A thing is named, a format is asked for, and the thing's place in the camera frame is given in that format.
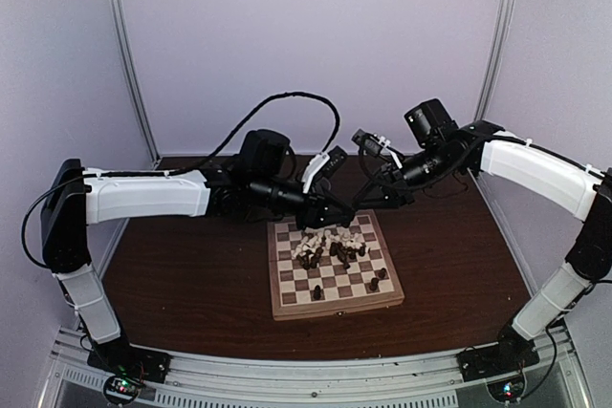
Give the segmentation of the dark chess pawn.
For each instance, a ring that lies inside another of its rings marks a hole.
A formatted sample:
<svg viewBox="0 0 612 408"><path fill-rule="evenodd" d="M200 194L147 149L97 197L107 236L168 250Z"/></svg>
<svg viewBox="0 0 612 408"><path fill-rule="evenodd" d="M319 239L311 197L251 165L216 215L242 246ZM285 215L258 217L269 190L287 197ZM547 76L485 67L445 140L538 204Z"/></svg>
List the dark chess pawn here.
<svg viewBox="0 0 612 408"><path fill-rule="evenodd" d="M379 278L378 277L373 277L370 282L369 282L369 290L370 291L377 291L379 287Z"/></svg>

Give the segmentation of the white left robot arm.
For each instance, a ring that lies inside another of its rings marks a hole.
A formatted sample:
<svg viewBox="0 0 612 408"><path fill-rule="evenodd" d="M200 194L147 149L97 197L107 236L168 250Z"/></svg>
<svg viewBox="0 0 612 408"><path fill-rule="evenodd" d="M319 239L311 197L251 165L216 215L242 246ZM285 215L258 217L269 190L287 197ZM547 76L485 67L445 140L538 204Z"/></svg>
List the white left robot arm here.
<svg viewBox="0 0 612 408"><path fill-rule="evenodd" d="M238 154L220 165L184 170L112 172L65 161L41 209L42 258L72 301L101 359L118 374L137 366L119 319L102 287L87 243L87 227L106 221L156 216L216 217L250 206L295 218L298 228L349 225L354 210L315 177L330 161L316 155L305 179L279 176L289 139L267 129L251 130Z"/></svg>

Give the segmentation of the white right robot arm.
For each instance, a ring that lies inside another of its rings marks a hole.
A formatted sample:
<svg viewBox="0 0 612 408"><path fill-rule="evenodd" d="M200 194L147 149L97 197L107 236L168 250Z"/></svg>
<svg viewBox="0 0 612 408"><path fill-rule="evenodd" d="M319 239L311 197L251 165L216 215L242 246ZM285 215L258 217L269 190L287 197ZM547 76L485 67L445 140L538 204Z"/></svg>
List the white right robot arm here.
<svg viewBox="0 0 612 408"><path fill-rule="evenodd" d="M503 127L475 121L460 127L443 103L430 99L405 113L421 152L393 159L368 179L411 193L457 171L485 173L520 185L570 212L581 231L561 266L502 330L490 353L496 370L510 371L526 342L611 271L611 173L571 161Z"/></svg>

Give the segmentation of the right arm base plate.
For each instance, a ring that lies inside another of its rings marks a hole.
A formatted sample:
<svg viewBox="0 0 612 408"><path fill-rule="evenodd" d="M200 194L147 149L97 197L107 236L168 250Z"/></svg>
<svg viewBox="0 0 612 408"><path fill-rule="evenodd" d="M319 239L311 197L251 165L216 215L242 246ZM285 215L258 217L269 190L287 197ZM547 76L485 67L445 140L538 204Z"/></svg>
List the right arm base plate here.
<svg viewBox="0 0 612 408"><path fill-rule="evenodd" d="M499 344L483 348L466 348L456 355L459 370L465 382L515 373L539 363L537 351L507 354Z"/></svg>

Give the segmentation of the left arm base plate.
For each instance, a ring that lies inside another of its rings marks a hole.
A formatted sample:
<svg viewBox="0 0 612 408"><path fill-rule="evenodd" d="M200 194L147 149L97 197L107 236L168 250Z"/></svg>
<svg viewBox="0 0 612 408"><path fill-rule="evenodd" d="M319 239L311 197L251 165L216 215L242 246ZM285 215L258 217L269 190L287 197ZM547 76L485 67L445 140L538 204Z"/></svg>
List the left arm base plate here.
<svg viewBox="0 0 612 408"><path fill-rule="evenodd" d="M169 370L171 356L168 353L142 348L92 350L87 357L91 367L128 376L133 380L164 383Z"/></svg>

